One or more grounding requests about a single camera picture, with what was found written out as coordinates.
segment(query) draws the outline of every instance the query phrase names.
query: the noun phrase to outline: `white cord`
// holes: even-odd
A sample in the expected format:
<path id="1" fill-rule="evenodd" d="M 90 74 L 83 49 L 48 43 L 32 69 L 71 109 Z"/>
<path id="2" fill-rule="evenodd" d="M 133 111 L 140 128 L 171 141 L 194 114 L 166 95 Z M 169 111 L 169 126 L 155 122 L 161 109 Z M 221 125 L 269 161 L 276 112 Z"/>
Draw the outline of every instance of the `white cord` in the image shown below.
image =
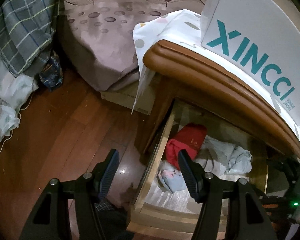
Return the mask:
<path id="1" fill-rule="evenodd" d="M 29 101 L 29 103 L 28 103 L 27 107 L 26 107 L 26 108 L 22 108 L 22 109 L 20 109 L 20 111 L 26 110 L 26 109 L 29 107 L 29 105 L 30 105 L 30 103 L 31 103 L 32 96 L 33 96 L 33 93 L 31 94 L 30 101 Z M 2 146 L 1 146 L 1 149 L 0 149 L 0 153 L 1 153 L 2 149 L 3 149 L 3 145 L 4 145 L 4 143 L 5 143 L 6 141 L 8 141 L 8 140 L 10 140 L 10 139 L 11 139 L 11 137 L 12 137 L 12 134 L 13 134 L 13 130 L 11 130 L 11 135 L 10 135 L 10 137 L 9 137 L 9 138 L 7 138 L 7 139 L 5 139 L 5 140 L 3 141 L 3 143 L 2 143 Z"/>
<path id="2" fill-rule="evenodd" d="M 13 134 L 13 130 L 11 130 L 11 135 L 10 135 L 10 137 L 9 137 L 8 139 L 5 139 L 5 140 L 3 141 L 2 146 L 1 146 L 1 149 L 0 149 L 0 153 L 1 153 L 1 151 L 2 151 L 2 148 L 3 148 L 4 143 L 5 143 L 6 141 L 8 141 L 8 140 L 11 139 L 12 134 Z"/>
<path id="3" fill-rule="evenodd" d="M 31 103 L 32 96 L 33 96 L 33 93 L 32 93 L 31 96 L 30 96 L 30 101 L 29 101 L 27 107 L 26 107 L 26 108 L 20 109 L 20 111 L 26 110 L 26 109 L 29 107 L 29 105 L 30 105 L 30 103 Z"/>

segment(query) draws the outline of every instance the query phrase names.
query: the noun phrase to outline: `metal screw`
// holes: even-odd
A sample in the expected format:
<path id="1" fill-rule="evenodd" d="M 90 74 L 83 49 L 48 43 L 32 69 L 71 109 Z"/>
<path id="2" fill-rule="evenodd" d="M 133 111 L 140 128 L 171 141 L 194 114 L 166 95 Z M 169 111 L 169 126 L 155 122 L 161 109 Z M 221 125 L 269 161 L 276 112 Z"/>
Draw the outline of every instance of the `metal screw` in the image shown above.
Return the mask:
<path id="1" fill-rule="evenodd" d="M 83 177 L 84 177 L 85 179 L 90 179 L 90 178 L 92 177 L 92 173 L 91 173 L 91 172 L 86 172 L 86 173 L 83 175 Z"/>
<path id="2" fill-rule="evenodd" d="M 49 183 L 50 185 L 56 185 L 58 183 L 58 179 L 51 179 Z"/>
<path id="3" fill-rule="evenodd" d="M 206 172 L 206 174 L 204 175 L 207 179 L 212 179 L 213 178 L 213 174 L 211 172 Z"/>
<path id="4" fill-rule="evenodd" d="M 245 179 L 245 178 L 240 178 L 239 179 L 239 182 L 242 184 L 242 185 L 246 185 L 248 183 L 248 181 Z"/>

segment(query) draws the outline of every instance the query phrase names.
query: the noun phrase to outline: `plaid fabric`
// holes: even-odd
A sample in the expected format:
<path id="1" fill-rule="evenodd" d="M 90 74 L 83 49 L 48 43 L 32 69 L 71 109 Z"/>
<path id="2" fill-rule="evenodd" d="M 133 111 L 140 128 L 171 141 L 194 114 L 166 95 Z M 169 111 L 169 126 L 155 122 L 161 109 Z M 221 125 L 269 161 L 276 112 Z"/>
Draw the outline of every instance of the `plaid fabric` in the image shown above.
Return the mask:
<path id="1" fill-rule="evenodd" d="M 0 8 L 0 55 L 9 71 L 34 76 L 50 57 L 58 0 L 6 0 Z"/>
<path id="2" fill-rule="evenodd" d="M 104 200 L 102 200 L 100 203 L 95 203 L 94 206 L 95 206 L 97 212 L 114 210 L 113 205 L 106 198 Z"/>

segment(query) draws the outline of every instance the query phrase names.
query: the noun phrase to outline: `red cloth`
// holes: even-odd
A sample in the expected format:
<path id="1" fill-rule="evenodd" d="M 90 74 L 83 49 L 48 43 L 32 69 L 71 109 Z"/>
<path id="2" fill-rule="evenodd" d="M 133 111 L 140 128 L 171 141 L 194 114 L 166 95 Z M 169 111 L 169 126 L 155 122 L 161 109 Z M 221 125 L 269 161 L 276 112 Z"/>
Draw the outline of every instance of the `red cloth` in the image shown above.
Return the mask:
<path id="1" fill-rule="evenodd" d="M 194 123 L 187 124 L 167 142 L 165 148 L 167 161 L 180 170 L 179 151 L 185 149 L 193 160 L 197 156 L 206 135 L 207 128 L 205 126 Z"/>

